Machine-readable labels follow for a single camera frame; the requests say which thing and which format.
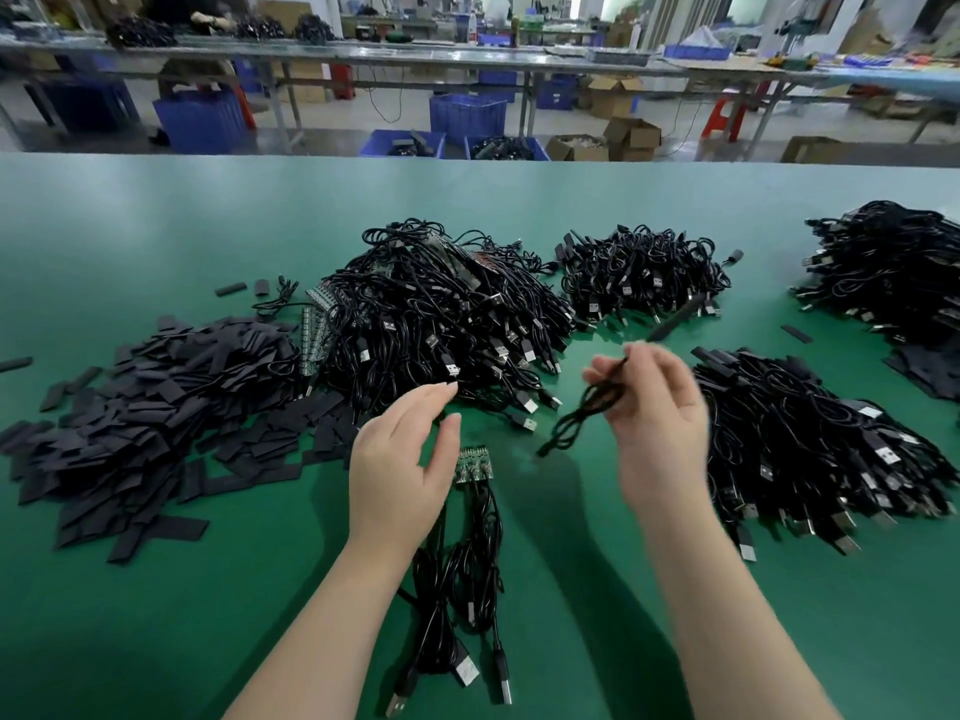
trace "hand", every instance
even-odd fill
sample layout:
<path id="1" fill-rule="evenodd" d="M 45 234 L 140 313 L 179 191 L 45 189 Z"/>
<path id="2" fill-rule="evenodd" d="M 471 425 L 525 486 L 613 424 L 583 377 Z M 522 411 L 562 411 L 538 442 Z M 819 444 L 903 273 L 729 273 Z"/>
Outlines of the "hand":
<path id="1" fill-rule="evenodd" d="M 456 394 L 456 382 L 407 391 L 357 435 L 347 545 L 368 560 L 406 569 L 444 507 L 460 457 L 459 413 L 440 424 L 426 469 L 418 462 L 433 421 Z"/>
<path id="2" fill-rule="evenodd" d="M 679 501 L 706 498 L 707 405 L 688 366 L 652 343 L 627 343 L 618 380 L 623 397 L 606 411 L 619 447 L 617 475 L 627 505 L 641 522 Z M 595 356 L 583 380 L 596 384 L 618 359 Z"/>

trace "person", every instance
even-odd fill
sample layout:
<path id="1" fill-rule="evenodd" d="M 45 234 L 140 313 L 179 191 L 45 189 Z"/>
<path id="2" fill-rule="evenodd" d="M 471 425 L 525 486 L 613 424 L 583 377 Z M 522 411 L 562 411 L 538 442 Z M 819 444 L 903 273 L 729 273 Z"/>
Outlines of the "person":
<path id="1" fill-rule="evenodd" d="M 606 412 L 621 493 L 639 523 L 666 600 L 697 720 L 831 720 L 840 715 L 717 519 L 707 486 L 708 412 L 687 365 L 631 343 L 625 395 Z M 618 360 L 597 356 L 594 384 Z M 349 538 L 316 593 L 225 714 L 226 720 L 356 714 L 380 625 L 437 519 L 460 449 L 460 415 L 431 424 L 456 384 L 404 394 L 360 430 L 349 473 Z"/>
<path id="2" fill-rule="evenodd" d="M 218 16 L 213 0 L 148 0 L 143 7 L 143 16 L 172 28 L 190 26 L 195 34 L 200 35 L 210 35 L 211 28 L 229 30 L 234 24 Z M 160 75 L 166 77 L 161 77 L 156 87 L 162 99 L 170 99 L 178 85 L 190 84 L 188 78 L 191 76 L 230 76 L 233 72 L 221 60 L 172 57 L 160 69 Z M 197 88 L 210 90 L 210 85 L 198 85 Z M 150 137 L 150 143 L 168 147 L 170 137 L 160 128 Z"/>

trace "forearm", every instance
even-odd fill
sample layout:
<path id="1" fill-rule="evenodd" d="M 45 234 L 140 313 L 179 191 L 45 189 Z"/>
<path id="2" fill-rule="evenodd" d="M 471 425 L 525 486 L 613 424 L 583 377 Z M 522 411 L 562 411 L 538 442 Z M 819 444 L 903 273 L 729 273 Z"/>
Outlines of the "forearm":
<path id="1" fill-rule="evenodd" d="M 225 720 L 347 720 L 383 617 L 406 570 L 351 544 L 224 715 Z"/>
<path id="2" fill-rule="evenodd" d="M 706 491 L 642 516 L 698 720 L 838 718 L 737 549 Z"/>

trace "floor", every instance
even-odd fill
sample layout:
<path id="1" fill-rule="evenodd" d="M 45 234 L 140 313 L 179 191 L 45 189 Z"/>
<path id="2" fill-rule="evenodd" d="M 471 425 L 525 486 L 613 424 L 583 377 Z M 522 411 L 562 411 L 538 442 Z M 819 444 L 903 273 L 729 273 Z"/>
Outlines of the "floor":
<path id="1" fill-rule="evenodd" d="M 362 79 L 370 75 L 362 74 Z M 141 127 L 120 134 L 91 134 L 61 138 L 48 127 L 34 107 L 21 82 L 0 83 L 0 103 L 17 122 L 18 131 L 31 151 L 84 152 L 104 154 L 168 154 L 169 149 L 153 146 L 147 136 L 159 123 L 152 101 L 157 95 L 156 83 L 129 80 L 127 87 L 142 118 Z M 374 129 L 413 129 L 429 131 L 426 90 L 380 89 L 357 90 L 354 100 L 330 100 L 325 103 L 301 103 L 300 116 L 305 129 L 304 142 L 294 149 L 302 156 L 356 156 L 369 132 Z M 255 140 L 239 154 L 279 153 L 278 130 L 274 114 L 260 101 L 263 112 L 256 113 L 258 124 Z M 760 122 L 760 114 L 750 113 L 744 121 L 740 142 L 720 143 L 714 138 L 701 142 L 700 133 L 710 116 L 711 102 L 679 102 L 677 100 L 644 99 L 640 115 L 663 130 L 663 146 L 655 161 L 733 160 L 749 144 Z M 288 103 L 283 104 L 287 126 L 293 125 Z M 520 125 L 519 102 L 507 108 L 506 132 L 517 132 Z M 587 111 L 537 110 L 534 135 L 542 142 L 554 134 L 585 133 L 600 135 L 606 121 L 594 118 Z M 840 103 L 805 106 L 782 104 L 774 112 L 753 161 L 779 161 L 786 142 L 796 135 L 823 135 L 846 142 L 871 142 L 856 163 L 900 166 L 960 166 L 960 126 L 931 123 L 919 139 L 919 146 L 906 141 L 916 129 L 912 120 L 874 119 Z M 14 140 L 0 129 L 0 151 L 15 151 Z M 456 146 L 449 147 L 450 156 L 458 156 Z"/>

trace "green work table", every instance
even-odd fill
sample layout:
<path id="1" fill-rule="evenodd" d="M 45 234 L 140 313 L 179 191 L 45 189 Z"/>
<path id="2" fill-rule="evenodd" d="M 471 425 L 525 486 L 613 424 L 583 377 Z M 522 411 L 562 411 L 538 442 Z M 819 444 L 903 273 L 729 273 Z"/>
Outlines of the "green work table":
<path id="1" fill-rule="evenodd" d="M 729 269 L 723 316 L 682 326 L 671 349 L 688 361 L 700 345 L 802 356 L 825 386 L 885 405 L 960 465 L 956 405 L 882 364 L 888 346 L 863 324 L 801 313 L 787 292 L 817 243 L 804 219 L 885 199 L 949 213 L 958 191 L 952 169 L 0 155 L 0 360 L 35 358 L 0 374 L 0 426 L 38 419 L 52 383 L 109 365 L 161 314 L 201 324 L 250 312 L 250 290 L 221 299 L 217 287 L 277 274 L 316 283 L 363 252 L 366 228 L 418 217 L 455 235 L 522 238 L 547 257 L 571 228 L 605 237 L 622 223 L 712 238 L 718 259 L 745 253 Z M 606 329 L 575 336 L 563 374 L 544 379 L 564 410 L 580 368 L 620 344 Z M 469 637 L 483 680 L 463 689 L 423 677 L 404 717 L 689 717 L 666 607 L 618 494 L 612 435 L 595 418 L 572 450 L 539 459 L 556 414 L 534 418 L 535 435 L 475 410 L 463 422 L 465 446 L 490 448 L 503 513 L 498 619 L 514 705 L 495 703 L 490 648 Z M 462 514 L 459 497 L 451 515 Z M 210 519 L 206 535 L 151 541 L 126 567 L 105 563 L 110 540 L 52 550 L 57 506 L 17 499 L 0 480 L 0 698 L 17 720 L 219 717 L 347 534 L 339 463 L 172 505 Z M 756 525 L 752 573 L 846 718 L 957 717 L 960 523 L 905 519 L 882 532 L 857 522 L 863 550 L 849 557 Z M 411 608 L 394 600 L 360 717 L 383 714 L 412 632 Z"/>

